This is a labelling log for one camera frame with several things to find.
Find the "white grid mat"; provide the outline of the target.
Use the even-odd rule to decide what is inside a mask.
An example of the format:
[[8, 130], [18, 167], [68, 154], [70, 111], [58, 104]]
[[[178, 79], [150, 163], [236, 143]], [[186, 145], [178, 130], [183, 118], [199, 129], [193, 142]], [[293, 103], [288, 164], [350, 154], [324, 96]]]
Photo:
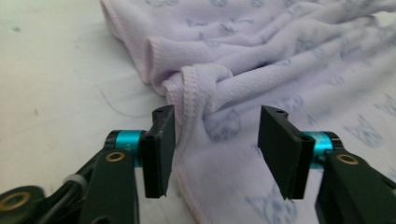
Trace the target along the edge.
[[[139, 76], [101, 0], [0, 0], [0, 193], [56, 190], [114, 129], [146, 129], [170, 104]], [[173, 171], [143, 224], [199, 224]]]

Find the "lilac printed cloth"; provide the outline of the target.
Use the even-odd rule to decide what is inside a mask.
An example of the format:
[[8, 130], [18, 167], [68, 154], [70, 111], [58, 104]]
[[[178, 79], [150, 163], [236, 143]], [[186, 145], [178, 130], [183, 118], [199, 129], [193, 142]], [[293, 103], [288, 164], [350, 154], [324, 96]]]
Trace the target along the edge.
[[101, 0], [142, 80], [174, 106], [174, 173], [199, 224], [318, 224], [320, 172], [284, 200], [260, 110], [336, 133], [396, 181], [396, 0]]

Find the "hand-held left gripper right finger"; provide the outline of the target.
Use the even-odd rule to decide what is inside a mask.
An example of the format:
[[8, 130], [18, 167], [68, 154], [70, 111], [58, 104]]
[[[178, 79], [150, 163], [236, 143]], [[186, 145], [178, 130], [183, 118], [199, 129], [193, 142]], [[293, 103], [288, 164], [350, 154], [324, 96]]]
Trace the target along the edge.
[[304, 197], [308, 173], [322, 169], [325, 154], [343, 148], [333, 132], [302, 132], [279, 108], [261, 108], [258, 147], [284, 199]]

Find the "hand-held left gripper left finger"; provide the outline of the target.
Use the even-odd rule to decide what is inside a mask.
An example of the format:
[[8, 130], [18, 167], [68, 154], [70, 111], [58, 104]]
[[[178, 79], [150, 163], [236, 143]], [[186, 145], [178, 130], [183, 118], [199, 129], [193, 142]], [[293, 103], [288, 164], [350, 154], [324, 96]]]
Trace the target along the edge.
[[144, 130], [114, 130], [105, 148], [121, 148], [133, 154], [133, 165], [143, 169], [145, 195], [166, 194], [176, 148], [175, 109], [165, 105], [152, 111], [152, 126]]

